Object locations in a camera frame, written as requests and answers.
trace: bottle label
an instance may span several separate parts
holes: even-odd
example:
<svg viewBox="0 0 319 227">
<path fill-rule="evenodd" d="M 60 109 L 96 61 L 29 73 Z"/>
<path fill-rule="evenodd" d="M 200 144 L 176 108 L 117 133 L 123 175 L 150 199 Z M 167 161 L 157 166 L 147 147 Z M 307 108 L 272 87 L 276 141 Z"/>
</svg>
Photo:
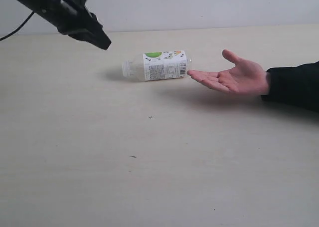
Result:
<svg viewBox="0 0 319 227">
<path fill-rule="evenodd" d="M 186 75 L 185 51 L 163 51 L 143 54 L 145 81 L 180 78 Z"/>
</svg>

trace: robotic arm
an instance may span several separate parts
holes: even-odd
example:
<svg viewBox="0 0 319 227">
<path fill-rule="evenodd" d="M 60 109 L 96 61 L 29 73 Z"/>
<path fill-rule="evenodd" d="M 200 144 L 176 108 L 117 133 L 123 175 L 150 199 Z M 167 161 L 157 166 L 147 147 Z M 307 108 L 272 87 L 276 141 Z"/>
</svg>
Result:
<svg viewBox="0 0 319 227">
<path fill-rule="evenodd" d="M 59 33 L 106 50 L 111 44 L 86 0 L 17 0 L 57 27 Z"/>
</svg>

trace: plastic bottle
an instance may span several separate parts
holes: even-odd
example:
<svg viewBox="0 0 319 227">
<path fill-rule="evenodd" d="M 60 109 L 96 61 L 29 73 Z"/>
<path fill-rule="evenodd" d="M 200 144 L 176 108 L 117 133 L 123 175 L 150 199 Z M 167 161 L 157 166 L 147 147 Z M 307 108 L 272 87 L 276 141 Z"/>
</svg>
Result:
<svg viewBox="0 0 319 227">
<path fill-rule="evenodd" d="M 139 81 L 182 78 L 192 60 L 185 51 L 150 52 L 136 56 L 122 64 L 123 76 L 134 76 Z"/>
</svg>

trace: hand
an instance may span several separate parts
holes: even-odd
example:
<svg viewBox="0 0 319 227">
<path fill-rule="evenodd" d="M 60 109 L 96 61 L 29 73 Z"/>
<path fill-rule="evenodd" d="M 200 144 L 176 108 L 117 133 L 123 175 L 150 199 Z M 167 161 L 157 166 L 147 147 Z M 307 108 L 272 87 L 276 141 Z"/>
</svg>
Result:
<svg viewBox="0 0 319 227">
<path fill-rule="evenodd" d="M 187 72 L 194 80 L 208 88 L 238 95 L 268 95 L 270 75 L 261 65 L 240 58 L 231 51 L 223 50 L 223 57 L 235 67 L 220 72 Z"/>
</svg>

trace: black jacket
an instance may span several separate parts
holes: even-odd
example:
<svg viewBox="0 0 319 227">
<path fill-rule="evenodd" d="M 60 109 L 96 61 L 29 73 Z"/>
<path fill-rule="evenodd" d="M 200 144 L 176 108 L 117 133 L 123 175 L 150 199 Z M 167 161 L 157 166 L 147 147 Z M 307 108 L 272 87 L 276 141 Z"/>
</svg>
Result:
<svg viewBox="0 0 319 227">
<path fill-rule="evenodd" d="M 264 101 L 275 101 L 319 112 L 319 62 L 268 70 L 271 87 Z"/>
</svg>

